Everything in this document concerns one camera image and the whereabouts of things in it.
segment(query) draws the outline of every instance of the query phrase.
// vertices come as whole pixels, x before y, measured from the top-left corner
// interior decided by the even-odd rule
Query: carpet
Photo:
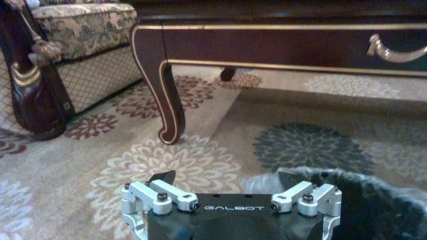
[[[195,193],[243,193],[279,167],[340,168],[427,190],[427,81],[173,66],[187,128],[175,145],[139,84],[29,142],[0,132],[0,240],[131,239],[120,189],[176,170]]]

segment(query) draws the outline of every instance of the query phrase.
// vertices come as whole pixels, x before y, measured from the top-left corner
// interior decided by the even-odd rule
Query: floor
[[[427,191],[427,81],[173,66],[187,128],[176,145],[139,84],[59,138],[0,134],[0,240],[129,239],[120,188],[176,170],[195,193],[243,193],[279,167],[340,168]]]

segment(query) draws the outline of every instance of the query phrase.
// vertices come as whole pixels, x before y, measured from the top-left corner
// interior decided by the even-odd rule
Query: brass drawer pull
[[[427,54],[427,46],[422,49],[412,52],[396,52],[390,50],[382,43],[380,35],[374,34],[370,38],[370,47],[367,50],[367,55],[374,56],[375,53],[378,56],[391,63],[406,63],[414,61]]]

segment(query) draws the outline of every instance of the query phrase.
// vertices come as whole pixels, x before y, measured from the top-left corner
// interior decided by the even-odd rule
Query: fuzzy gray object
[[[332,239],[427,240],[427,192],[392,187],[374,176],[310,167],[279,168],[244,180],[243,186],[252,194],[280,193],[288,176],[295,183],[326,183],[342,190],[342,221]]]

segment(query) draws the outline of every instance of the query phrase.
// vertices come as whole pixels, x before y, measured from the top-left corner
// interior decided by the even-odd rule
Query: black screw
[[[303,196],[302,196],[302,201],[304,202],[304,203],[312,203],[314,202],[314,195],[311,195],[311,194],[304,194]]]
[[[197,211],[197,209],[200,208],[200,203],[199,201],[193,201],[191,204],[189,204],[189,210],[192,212]]]
[[[272,203],[270,208],[271,208],[271,211],[272,211],[274,214],[279,212],[279,205],[278,205],[278,203]]]
[[[168,194],[165,192],[159,192],[157,201],[164,202],[168,199]]]

